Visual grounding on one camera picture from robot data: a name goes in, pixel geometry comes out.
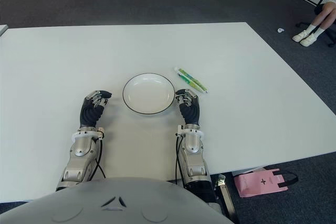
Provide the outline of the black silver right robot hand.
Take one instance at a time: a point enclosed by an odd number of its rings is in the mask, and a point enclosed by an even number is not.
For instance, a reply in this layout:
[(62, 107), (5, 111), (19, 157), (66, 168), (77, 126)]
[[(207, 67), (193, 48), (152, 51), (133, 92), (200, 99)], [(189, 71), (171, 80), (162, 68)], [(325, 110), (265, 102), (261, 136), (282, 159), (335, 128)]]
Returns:
[(180, 89), (176, 91), (175, 98), (185, 124), (199, 126), (200, 105), (198, 96), (190, 89)]

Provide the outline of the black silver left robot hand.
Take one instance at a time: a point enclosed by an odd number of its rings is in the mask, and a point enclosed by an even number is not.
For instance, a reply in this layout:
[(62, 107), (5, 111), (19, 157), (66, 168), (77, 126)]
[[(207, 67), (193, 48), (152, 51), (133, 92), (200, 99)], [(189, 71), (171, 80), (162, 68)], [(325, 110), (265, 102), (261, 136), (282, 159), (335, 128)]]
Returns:
[(95, 90), (88, 94), (80, 111), (80, 127), (96, 127), (111, 97), (112, 93), (104, 90)]

